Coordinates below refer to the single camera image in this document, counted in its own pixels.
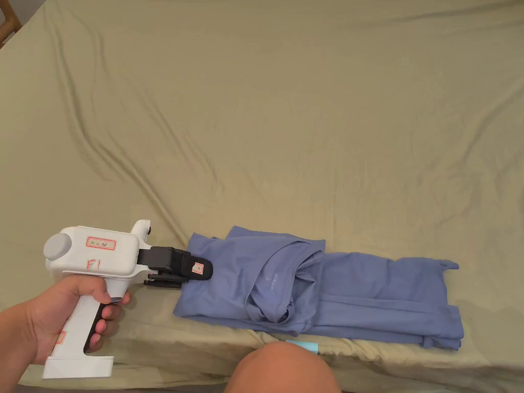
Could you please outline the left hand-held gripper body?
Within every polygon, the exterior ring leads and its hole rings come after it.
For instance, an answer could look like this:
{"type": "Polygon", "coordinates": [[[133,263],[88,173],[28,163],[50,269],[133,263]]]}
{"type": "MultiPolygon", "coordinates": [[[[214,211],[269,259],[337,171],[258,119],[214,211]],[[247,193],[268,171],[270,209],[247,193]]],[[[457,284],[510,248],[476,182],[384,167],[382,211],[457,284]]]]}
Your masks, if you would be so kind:
{"type": "MultiPolygon", "coordinates": [[[[131,232],[86,226],[64,228],[44,245],[46,267],[57,281],[72,275],[101,277],[111,302],[121,301],[129,286],[171,265],[173,249],[146,243],[150,229],[148,220],[137,221],[131,232]]],[[[93,296],[80,297],[46,359],[44,379],[111,376],[112,356],[87,354],[102,310],[102,303],[93,296]]]]}

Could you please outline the person's left hand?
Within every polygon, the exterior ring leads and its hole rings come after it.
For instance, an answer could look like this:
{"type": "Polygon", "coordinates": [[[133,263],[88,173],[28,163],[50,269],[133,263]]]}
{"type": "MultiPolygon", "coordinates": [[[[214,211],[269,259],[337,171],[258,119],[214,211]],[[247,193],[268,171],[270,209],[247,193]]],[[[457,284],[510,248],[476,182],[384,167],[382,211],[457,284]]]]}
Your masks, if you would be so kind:
{"type": "Polygon", "coordinates": [[[95,332],[90,336],[88,352],[91,353],[102,348],[104,337],[117,332],[122,308],[133,298],[127,291],[121,301],[111,303],[105,280],[101,277],[71,275],[62,279],[27,303],[32,340],[36,342],[31,364],[44,364],[50,356],[59,333],[81,296],[90,296],[104,306],[95,332]]]}

